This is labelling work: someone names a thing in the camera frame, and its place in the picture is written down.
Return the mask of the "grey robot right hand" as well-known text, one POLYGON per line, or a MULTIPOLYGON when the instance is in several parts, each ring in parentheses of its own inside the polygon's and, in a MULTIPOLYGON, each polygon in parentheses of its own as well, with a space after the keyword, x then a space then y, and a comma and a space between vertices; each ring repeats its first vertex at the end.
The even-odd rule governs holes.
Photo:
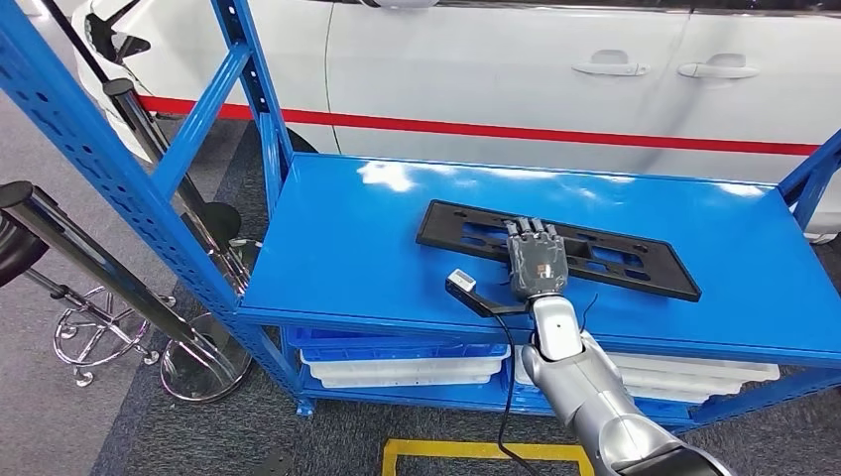
POLYGON ((563 238, 553 224, 538 218, 504 221, 510 262, 510 287, 520 301, 560 296, 568 277, 563 238))

